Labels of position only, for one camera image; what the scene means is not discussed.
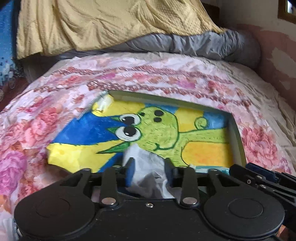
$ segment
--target wall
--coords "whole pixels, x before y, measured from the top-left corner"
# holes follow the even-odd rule
[[[249,30],[258,39],[262,59],[256,72],[296,110],[296,24],[277,18],[278,0],[214,3],[220,7],[222,26]]]
[[[203,3],[211,4],[213,6],[220,6],[220,0],[201,0]]]

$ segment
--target yellow blanket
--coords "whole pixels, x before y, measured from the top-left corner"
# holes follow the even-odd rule
[[[22,0],[17,57],[111,47],[151,33],[221,33],[200,0]]]

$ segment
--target gray blanket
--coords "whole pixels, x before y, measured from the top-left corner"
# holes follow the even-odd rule
[[[256,68],[260,61],[260,45],[251,34],[226,30],[222,34],[206,32],[202,35],[149,34],[101,50],[71,50],[60,54],[59,60],[106,52],[167,52],[225,60]]]

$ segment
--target metal screw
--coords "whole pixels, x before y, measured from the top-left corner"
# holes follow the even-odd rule
[[[116,203],[116,199],[112,197],[105,197],[102,199],[102,203],[105,205],[114,205]]]
[[[194,197],[185,197],[183,199],[183,203],[188,205],[194,205],[194,204],[197,204],[197,199]]]
[[[146,207],[154,207],[153,203],[149,203],[149,202],[146,203],[145,206],[146,206]]]

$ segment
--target drawing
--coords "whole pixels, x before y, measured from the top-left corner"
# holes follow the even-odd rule
[[[155,106],[112,119],[126,124],[108,129],[124,142],[98,154],[121,153],[132,143],[137,143],[139,147],[170,158],[174,165],[180,166],[189,165],[182,159],[182,150],[189,142],[228,143],[226,129],[206,129],[208,120],[204,117],[195,120],[195,130],[179,132],[176,116]]]
[[[104,171],[133,143],[175,166],[233,164],[227,117],[196,109],[116,100],[73,119],[47,147],[48,163],[70,172]]]

